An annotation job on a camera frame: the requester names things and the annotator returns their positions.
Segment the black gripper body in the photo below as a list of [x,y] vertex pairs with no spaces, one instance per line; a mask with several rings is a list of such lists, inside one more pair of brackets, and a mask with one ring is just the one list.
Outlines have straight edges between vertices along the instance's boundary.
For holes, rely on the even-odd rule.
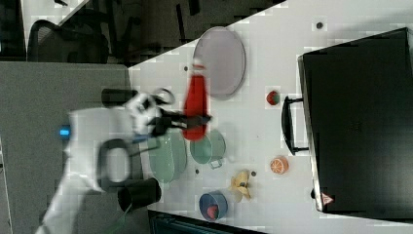
[[147,126],[150,128],[152,137],[164,135],[171,126],[171,118],[164,109],[160,109],[160,116],[153,118]]

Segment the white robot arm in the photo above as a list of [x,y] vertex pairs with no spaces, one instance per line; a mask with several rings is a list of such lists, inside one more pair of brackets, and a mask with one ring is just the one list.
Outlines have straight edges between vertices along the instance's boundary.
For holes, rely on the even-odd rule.
[[169,129],[198,140],[211,117],[207,94],[190,92],[181,112],[166,111],[157,94],[121,90],[112,107],[88,108],[69,113],[71,135],[64,152],[67,160],[56,193],[35,234],[71,234],[85,196],[125,184],[109,177],[107,159],[115,153],[131,156],[130,147],[163,136]]

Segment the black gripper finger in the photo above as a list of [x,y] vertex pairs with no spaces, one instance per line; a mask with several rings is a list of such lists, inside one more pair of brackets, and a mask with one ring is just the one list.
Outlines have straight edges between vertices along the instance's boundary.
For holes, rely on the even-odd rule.
[[210,116],[192,116],[173,121],[172,126],[179,129],[194,129],[206,125],[210,120]]
[[180,119],[180,118],[185,117],[185,115],[183,115],[181,112],[164,110],[162,108],[161,108],[161,113],[163,117],[168,117],[171,119]]

